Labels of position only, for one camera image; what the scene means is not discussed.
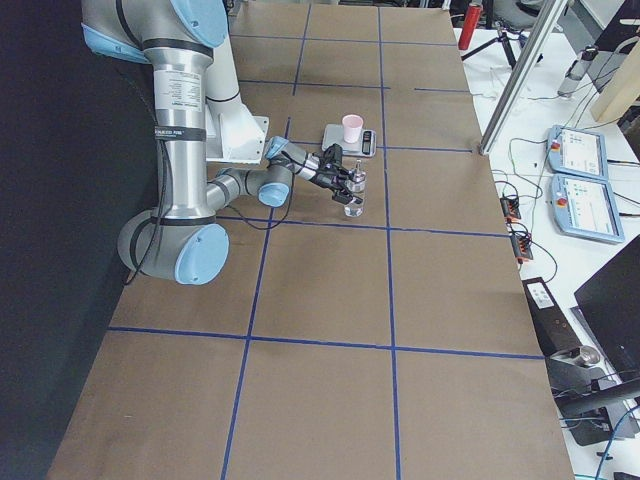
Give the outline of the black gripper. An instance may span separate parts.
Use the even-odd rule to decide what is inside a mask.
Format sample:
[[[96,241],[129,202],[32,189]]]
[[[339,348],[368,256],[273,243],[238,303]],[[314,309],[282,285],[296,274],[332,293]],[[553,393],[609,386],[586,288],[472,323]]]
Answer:
[[[332,199],[340,204],[349,204],[355,195],[347,188],[346,182],[354,183],[353,169],[343,166],[343,149],[334,143],[319,158],[318,167],[310,182],[332,191]]]

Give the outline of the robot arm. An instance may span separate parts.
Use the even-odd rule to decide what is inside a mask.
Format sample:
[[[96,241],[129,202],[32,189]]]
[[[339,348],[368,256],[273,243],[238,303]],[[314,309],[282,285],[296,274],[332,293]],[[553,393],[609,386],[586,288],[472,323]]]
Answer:
[[[222,2],[86,1],[82,14],[91,51],[153,69],[159,202],[118,238],[134,274],[212,281],[230,245],[217,212],[241,196],[277,208],[300,178],[336,202],[362,203],[340,146],[313,154],[269,136],[267,119],[243,103]]]

